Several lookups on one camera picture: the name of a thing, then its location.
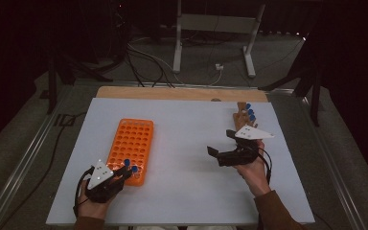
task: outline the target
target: blue cap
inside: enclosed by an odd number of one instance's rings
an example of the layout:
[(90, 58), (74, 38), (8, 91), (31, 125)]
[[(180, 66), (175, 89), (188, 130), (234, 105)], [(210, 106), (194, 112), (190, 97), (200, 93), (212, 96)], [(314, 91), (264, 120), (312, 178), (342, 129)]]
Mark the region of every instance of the blue cap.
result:
[(125, 159), (125, 160), (124, 160), (124, 164), (125, 164), (125, 166), (126, 166), (126, 167), (129, 167), (129, 165), (130, 165), (130, 160), (129, 160), (129, 159)]

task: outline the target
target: orange rack hole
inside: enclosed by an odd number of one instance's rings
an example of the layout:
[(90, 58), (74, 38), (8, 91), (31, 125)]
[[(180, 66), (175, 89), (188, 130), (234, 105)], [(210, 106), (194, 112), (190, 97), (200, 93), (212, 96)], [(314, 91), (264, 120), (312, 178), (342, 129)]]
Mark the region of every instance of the orange rack hole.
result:
[(125, 181), (126, 185), (141, 186), (145, 182), (152, 137), (153, 121), (124, 118), (119, 122), (106, 165), (118, 170), (129, 159), (130, 167), (137, 166), (138, 173)]

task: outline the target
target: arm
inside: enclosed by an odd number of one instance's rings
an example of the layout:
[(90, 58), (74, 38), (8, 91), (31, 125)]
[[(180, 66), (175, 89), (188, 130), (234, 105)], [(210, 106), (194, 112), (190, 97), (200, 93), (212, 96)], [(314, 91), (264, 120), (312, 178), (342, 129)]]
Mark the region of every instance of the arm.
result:
[[(260, 149), (265, 144), (259, 140)], [(266, 230), (302, 230), (307, 229), (296, 222), (275, 191), (272, 191), (265, 178), (265, 164), (261, 158), (247, 165), (234, 166), (243, 177), (250, 192), (255, 196), (256, 207), (261, 215)]]
[(111, 198), (107, 203), (92, 202), (85, 195), (86, 180), (81, 183), (79, 197), (79, 216), (74, 225), (75, 230), (100, 230), (104, 228), (104, 220), (110, 203), (115, 198)]

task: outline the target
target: sleeve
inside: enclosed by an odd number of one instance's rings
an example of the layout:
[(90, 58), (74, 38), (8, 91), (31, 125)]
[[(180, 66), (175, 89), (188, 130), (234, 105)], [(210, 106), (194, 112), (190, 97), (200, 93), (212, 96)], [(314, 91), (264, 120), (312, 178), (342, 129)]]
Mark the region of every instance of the sleeve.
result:
[(256, 207), (266, 230), (307, 230), (296, 222), (284, 206), (276, 191), (255, 197)]
[(102, 230), (105, 221), (100, 218), (78, 217), (74, 230)]

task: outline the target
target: table surface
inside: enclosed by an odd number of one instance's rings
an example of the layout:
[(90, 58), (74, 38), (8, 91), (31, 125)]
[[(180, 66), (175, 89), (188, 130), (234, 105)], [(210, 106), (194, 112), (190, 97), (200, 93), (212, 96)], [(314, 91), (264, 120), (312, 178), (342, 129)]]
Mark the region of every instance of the table surface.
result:
[[(206, 102), (211, 99), (225, 102)], [(287, 143), (265, 93), (117, 86), (102, 87), (93, 99), (46, 222), (75, 222), (70, 207), (81, 174), (98, 159), (107, 158), (122, 118), (138, 118), (154, 121), (146, 181), (141, 187), (124, 187), (112, 202), (107, 224), (256, 223), (253, 195), (242, 178), (233, 168), (219, 167), (206, 150), (207, 146), (219, 151), (235, 148), (225, 130), (234, 129), (232, 114), (237, 111), (238, 101), (251, 102), (259, 127), (275, 134), (275, 138), (264, 140), (273, 160), (271, 187), (297, 221), (313, 222)]]

